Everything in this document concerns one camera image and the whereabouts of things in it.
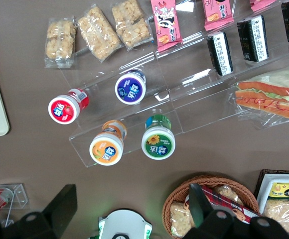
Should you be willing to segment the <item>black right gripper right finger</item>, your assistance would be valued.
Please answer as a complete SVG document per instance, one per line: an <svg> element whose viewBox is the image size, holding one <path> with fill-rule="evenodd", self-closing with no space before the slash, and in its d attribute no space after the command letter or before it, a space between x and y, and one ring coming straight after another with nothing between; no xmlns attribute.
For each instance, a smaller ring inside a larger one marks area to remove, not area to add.
<svg viewBox="0 0 289 239"><path fill-rule="evenodd" d="M289 233L273 219L254 217L246 224L227 209L214 209L199 184L189 185L189 209L195 227L185 239L289 239Z"/></svg>

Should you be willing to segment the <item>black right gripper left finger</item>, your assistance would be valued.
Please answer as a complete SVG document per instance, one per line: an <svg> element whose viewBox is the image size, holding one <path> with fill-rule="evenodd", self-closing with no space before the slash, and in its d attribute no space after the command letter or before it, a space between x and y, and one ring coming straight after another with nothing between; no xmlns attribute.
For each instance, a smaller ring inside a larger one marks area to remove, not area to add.
<svg viewBox="0 0 289 239"><path fill-rule="evenodd" d="M67 184L41 212L32 212L3 228L0 239L59 239L77 212L75 184Z"/></svg>

